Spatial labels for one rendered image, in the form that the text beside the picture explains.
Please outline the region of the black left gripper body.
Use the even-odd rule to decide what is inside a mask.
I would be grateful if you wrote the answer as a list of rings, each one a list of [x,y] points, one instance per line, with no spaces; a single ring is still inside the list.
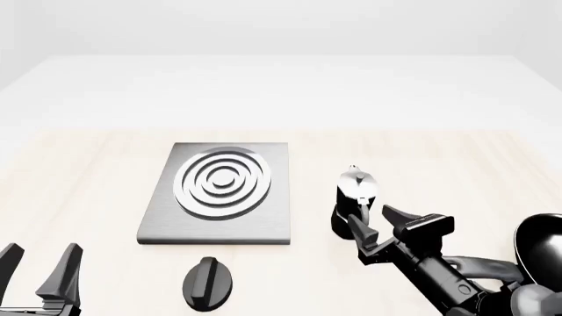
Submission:
[[[0,316],[81,316],[80,307],[65,301],[48,300],[42,307],[0,307]]]

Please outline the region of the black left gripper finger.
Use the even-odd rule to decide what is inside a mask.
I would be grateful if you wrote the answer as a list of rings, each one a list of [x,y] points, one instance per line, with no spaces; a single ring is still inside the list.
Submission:
[[[6,291],[24,252],[24,249],[16,243],[8,244],[8,246],[0,252],[0,291]]]
[[[81,304],[79,273],[82,257],[83,249],[78,244],[70,243],[67,246],[53,272],[35,291],[44,304]]]

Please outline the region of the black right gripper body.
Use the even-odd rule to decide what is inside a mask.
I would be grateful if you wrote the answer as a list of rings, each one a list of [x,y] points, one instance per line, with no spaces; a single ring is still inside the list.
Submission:
[[[378,243],[374,256],[358,258],[363,265],[375,263],[399,262],[400,260],[419,261],[429,255],[440,255],[443,237],[453,233],[455,220],[445,215],[424,215],[408,224],[409,231],[395,233],[383,243]]]

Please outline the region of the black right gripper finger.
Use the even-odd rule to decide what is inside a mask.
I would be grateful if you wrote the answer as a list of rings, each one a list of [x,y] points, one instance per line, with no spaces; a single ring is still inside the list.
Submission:
[[[347,221],[358,253],[362,256],[374,256],[378,248],[378,231],[367,226],[356,215],[349,215]]]
[[[421,215],[403,212],[390,205],[383,205],[382,215],[393,226],[393,231],[395,233],[409,231],[409,228],[407,228],[408,224],[422,217]]]

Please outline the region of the black and silver moka pot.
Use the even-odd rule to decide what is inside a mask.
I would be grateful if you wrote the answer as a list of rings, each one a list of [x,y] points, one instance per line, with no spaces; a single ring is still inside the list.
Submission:
[[[354,239],[347,223],[348,216],[355,215],[368,226],[370,209],[377,196],[378,182],[375,178],[357,165],[350,165],[338,179],[336,204],[331,215],[332,231],[342,239]]]

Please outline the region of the flat grey stove plate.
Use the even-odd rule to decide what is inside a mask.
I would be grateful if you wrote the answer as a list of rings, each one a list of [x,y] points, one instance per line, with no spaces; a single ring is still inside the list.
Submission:
[[[175,143],[136,239],[139,244],[290,244],[288,144]]]

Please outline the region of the round black stove knob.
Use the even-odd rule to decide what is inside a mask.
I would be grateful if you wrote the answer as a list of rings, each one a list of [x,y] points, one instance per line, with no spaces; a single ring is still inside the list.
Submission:
[[[203,257],[183,281],[186,304],[197,312],[211,312],[224,305],[233,289],[229,268],[215,257]]]

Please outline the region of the small flat grey plate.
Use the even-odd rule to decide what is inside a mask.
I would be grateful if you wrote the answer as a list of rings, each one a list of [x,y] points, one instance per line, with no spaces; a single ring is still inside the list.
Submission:
[[[466,278],[493,279],[505,283],[524,281],[524,276],[513,262],[465,256],[445,256],[443,259]]]

